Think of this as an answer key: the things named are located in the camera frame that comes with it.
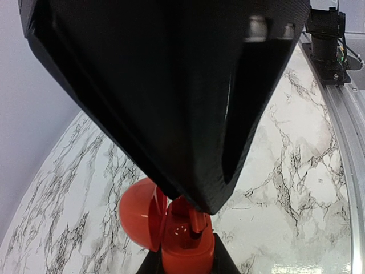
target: screw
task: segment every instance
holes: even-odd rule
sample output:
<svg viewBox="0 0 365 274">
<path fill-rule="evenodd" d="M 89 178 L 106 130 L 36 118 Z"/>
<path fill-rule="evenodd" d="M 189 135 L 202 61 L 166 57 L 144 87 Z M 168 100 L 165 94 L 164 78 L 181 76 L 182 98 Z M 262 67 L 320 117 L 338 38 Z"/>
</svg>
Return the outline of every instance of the screw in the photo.
<svg viewBox="0 0 365 274">
<path fill-rule="evenodd" d="M 244 38 L 246 43 L 264 42 L 267 36 L 267 24 L 264 17 L 254 15 L 250 17 L 248 33 Z"/>
<path fill-rule="evenodd" d="M 295 36 L 294 25 L 289 23 L 285 26 L 283 37 L 279 38 L 279 40 L 293 40 Z"/>
</svg>

